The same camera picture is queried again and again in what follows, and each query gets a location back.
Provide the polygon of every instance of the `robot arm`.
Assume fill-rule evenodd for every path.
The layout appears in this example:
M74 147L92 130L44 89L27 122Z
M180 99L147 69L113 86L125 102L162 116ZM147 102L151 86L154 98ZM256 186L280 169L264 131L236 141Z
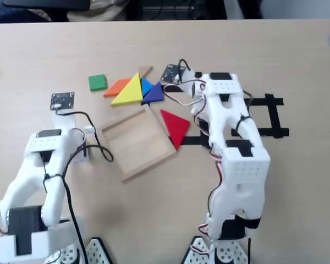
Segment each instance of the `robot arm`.
M59 114L71 111L63 109ZM71 155L85 143L86 132L94 132L94 128L77 129L74 115L54 111L53 119L54 129L31 135L18 174L0 201L1 224L8 230L0 237L0 263L45 258L77 242L72 221L61 222L62 175ZM86 158L79 152L73 161ZM38 190L46 192L44 204L25 206Z
M194 100L203 99L191 112L209 124L211 153L220 158L219 172L224 178L211 197L207 234L212 241L243 238L227 236L225 222L229 220L239 221L244 226L244 237L251 237L262 215L270 157L249 115L237 76L229 73L203 74L199 79L195 76L193 70L186 70L181 88ZM197 80L205 82L204 89ZM228 96L228 101L222 102L220 95ZM226 126L235 129L242 139L226 140L223 135ZM232 219L238 210L244 212L242 217Z

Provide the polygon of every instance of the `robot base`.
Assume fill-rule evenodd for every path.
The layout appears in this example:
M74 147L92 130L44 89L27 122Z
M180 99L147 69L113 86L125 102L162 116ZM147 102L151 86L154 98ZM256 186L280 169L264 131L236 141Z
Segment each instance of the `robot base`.
M86 248L88 264L113 264L108 251L106 250L101 238L92 238ZM66 247L61 251L55 252L44 262L45 264L84 264L83 255L76 251L75 247Z
M193 237L190 245L202 251L209 251L201 236ZM236 241L220 241L216 249L207 254L199 255L191 250L190 246L181 264L248 264L248 258L240 244Z

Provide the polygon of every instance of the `circuit board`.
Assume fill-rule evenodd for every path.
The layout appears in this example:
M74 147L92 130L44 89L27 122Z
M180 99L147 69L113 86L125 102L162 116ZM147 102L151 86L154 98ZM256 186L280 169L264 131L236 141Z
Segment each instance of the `circuit board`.
M180 76L179 72L182 75L185 72L186 67L181 66L179 70L178 65L168 64L163 75L160 78L160 81L167 84L179 84Z
M50 110L56 110L54 105L61 105L59 109L73 109L75 101L74 92L53 93L51 95Z

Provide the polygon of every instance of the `chair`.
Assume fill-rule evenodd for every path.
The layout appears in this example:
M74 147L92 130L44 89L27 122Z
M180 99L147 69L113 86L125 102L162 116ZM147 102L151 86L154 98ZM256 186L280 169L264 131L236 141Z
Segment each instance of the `chair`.
M42 9L53 22L68 21L68 11L89 10L90 0L0 0L0 23L39 23L47 20L26 10Z

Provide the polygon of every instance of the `wooden table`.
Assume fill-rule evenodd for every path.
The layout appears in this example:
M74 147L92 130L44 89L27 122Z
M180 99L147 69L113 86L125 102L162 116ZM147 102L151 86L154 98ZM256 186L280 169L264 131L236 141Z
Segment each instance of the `wooden table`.
M0 25L0 199L29 136L52 125L51 93L75 91L75 109L101 125L139 106L112 108L89 91L89 75L106 73L111 84L153 65L155 82L185 58L195 70L238 74L255 97L284 100L278 113L290 137L263 138L271 167L252 261L330 263L329 35L330 20ZM191 117L169 100L152 108L158 117L160 108ZM269 125L266 107L252 107L252 115L259 127ZM78 117L78 124L87 122ZM194 125L189 135L199 135ZM126 184L95 156L67 176L87 238L101 236L118 263L179 263L218 180L207 150L183 146Z

